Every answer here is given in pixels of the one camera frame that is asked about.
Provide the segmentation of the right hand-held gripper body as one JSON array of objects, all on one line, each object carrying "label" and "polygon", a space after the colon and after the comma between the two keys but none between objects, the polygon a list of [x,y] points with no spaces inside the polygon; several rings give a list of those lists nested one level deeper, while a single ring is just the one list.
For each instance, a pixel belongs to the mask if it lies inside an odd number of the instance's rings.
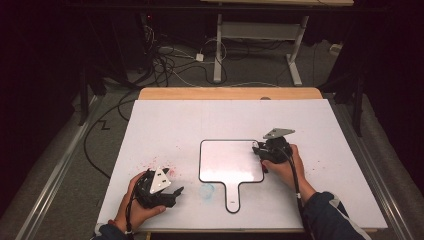
[{"label": "right hand-held gripper body", "polygon": [[293,150],[285,139],[285,136],[292,133],[294,133],[293,129],[273,128],[265,134],[264,139],[268,151],[265,160],[269,160],[276,164],[290,160],[293,155]]}]

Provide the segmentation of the person's right sleeve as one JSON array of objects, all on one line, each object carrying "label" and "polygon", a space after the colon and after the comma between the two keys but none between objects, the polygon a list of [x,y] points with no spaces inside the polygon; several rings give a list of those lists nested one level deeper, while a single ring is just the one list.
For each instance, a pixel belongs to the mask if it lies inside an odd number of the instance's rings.
[{"label": "person's right sleeve", "polygon": [[331,192],[314,193],[304,205],[303,216],[315,240],[372,240]]}]

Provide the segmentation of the small whiteboard with handle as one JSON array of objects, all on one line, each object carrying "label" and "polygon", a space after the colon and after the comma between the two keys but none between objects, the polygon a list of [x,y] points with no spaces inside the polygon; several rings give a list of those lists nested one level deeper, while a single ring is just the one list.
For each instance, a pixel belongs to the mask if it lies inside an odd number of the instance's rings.
[{"label": "small whiteboard with handle", "polygon": [[200,143],[199,180],[220,183],[225,189],[225,207],[235,214],[241,208],[240,186],[264,180],[256,140],[203,140]]}]

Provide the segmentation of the person's right hand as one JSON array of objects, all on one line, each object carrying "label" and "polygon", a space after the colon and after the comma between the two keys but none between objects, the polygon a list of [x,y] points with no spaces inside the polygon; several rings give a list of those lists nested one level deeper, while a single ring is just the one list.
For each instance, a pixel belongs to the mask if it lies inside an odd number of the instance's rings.
[{"label": "person's right hand", "polygon": [[[299,155],[298,147],[295,144],[291,144],[291,149],[293,151],[292,158],[298,180],[298,192],[300,193],[302,202],[306,203],[309,198],[316,193],[316,190],[306,180],[304,166]],[[279,176],[282,182],[285,183],[290,189],[297,191],[292,168],[289,162],[275,164],[269,160],[263,160],[262,163],[268,170]]]}]

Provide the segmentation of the black metal stand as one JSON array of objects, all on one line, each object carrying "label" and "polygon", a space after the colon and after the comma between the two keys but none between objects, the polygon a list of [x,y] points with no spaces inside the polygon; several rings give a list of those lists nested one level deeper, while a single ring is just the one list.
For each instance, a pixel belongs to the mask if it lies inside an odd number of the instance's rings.
[{"label": "black metal stand", "polygon": [[80,120],[82,126],[89,115],[88,89],[91,89],[95,96],[104,96],[106,87],[104,84],[101,68],[98,65],[84,65],[79,73],[80,83]]},{"label": "black metal stand", "polygon": [[364,76],[354,73],[343,74],[340,77],[333,78],[331,86],[335,90],[334,100],[337,104],[353,104],[352,127],[358,137],[362,136],[361,116],[362,99],[364,90]]}]

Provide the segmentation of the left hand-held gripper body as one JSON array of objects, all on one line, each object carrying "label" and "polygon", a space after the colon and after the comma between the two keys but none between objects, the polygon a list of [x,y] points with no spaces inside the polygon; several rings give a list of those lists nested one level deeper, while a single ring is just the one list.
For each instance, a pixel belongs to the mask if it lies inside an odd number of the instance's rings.
[{"label": "left hand-held gripper body", "polygon": [[176,200],[169,198],[172,193],[163,193],[170,185],[171,182],[162,169],[147,170],[135,184],[135,199],[144,208],[161,205],[173,207]]}]

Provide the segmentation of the person's left hand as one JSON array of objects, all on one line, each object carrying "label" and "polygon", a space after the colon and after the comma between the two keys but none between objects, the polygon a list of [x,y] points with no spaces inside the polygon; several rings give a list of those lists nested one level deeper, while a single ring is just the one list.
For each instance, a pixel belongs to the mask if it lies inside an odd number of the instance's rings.
[{"label": "person's left hand", "polygon": [[[133,200],[132,202],[130,201],[131,194],[134,189],[134,185],[139,180],[139,178],[143,175],[144,173],[141,172],[130,180],[127,192],[123,195],[119,209],[114,218],[115,226],[118,229],[120,229],[122,232],[125,232],[127,230],[127,227],[126,227],[127,223],[131,224],[131,227],[133,230],[137,230],[145,221],[163,213],[166,210],[166,207],[163,205],[156,206],[151,209],[145,209],[136,200]],[[130,209],[130,219],[126,220],[126,209],[127,209],[127,205],[130,202],[132,203],[131,209]]]}]

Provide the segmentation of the person's left sleeve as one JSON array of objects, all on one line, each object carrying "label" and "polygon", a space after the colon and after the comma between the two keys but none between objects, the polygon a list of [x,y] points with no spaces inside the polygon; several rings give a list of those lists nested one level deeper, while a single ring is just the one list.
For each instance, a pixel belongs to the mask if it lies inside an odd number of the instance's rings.
[{"label": "person's left sleeve", "polygon": [[89,240],[134,240],[132,234],[125,234],[112,224],[97,224]]}]

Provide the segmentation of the metal floor rail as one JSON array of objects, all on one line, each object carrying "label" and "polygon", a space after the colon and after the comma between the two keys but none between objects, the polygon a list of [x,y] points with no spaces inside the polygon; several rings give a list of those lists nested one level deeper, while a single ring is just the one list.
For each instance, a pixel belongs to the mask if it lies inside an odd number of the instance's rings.
[{"label": "metal floor rail", "polygon": [[73,161],[77,147],[88,129],[92,115],[102,100],[103,98],[98,96],[89,99],[89,114],[83,123],[80,123],[82,104],[76,104],[77,110],[30,170],[16,198],[24,221],[14,240],[33,240],[36,236]]},{"label": "metal floor rail", "polygon": [[419,240],[424,216],[424,197],[394,151],[368,101],[363,102],[360,129],[353,127],[351,104],[330,105],[362,170],[383,219],[385,230],[376,230],[376,240]]}]

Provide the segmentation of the person's sleeve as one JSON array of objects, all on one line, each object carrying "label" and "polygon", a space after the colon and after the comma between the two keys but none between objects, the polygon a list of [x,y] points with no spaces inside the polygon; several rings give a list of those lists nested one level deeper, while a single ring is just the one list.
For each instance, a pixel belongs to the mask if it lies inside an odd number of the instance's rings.
[{"label": "person's sleeve", "polygon": [[303,216],[315,240],[372,240],[331,192],[314,193],[304,205]]},{"label": "person's sleeve", "polygon": [[112,224],[97,224],[89,240],[134,240],[132,234],[125,234]]}]

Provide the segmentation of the large white table sheet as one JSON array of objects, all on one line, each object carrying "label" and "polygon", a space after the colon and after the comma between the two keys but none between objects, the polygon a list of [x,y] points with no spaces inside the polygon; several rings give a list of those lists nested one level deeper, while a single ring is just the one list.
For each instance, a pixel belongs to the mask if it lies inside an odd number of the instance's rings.
[{"label": "large white table sheet", "polygon": [[367,230],[386,222],[362,171],[324,100],[138,100],[133,108],[98,220],[117,212],[129,180],[167,167],[176,205],[147,221],[146,231],[299,231],[295,194],[271,174],[240,186],[241,208],[229,213],[220,183],[199,180],[203,140],[259,140],[273,128],[293,129],[307,180],[341,199],[351,220]]}]

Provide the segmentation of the wooden table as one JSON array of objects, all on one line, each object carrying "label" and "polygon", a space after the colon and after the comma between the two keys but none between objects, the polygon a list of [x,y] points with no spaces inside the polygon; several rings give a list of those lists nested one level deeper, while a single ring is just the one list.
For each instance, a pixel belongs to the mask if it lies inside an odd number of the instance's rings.
[{"label": "wooden table", "polygon": [[296,88],[182,88],[182,87],[178,87],[178,88],[147,88],[141,91],[139,100],[321,100],[321,99],[324,99],[324,98],[322,98],[321,94],[314,88],[296,89]]}]

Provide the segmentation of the white metal desk frame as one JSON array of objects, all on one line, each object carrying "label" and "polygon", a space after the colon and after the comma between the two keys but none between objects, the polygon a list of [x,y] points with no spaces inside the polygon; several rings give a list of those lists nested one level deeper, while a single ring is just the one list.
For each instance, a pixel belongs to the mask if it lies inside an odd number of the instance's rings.
[{"label": "white metal desk frame", "polygon": [[309,17],[303,16],[296,24],[284,23],[251,23],[224,21],[222,15],[217,17],[216,50],[214,58],[213,82],[222,82],[222,62],[226,47],[222,39],[254,39],[254,40],[281,40],[293,41],[293,51],[285,59],[293,84],[302,86],[302,80],[296,66],[296,58],[307,28]]}]

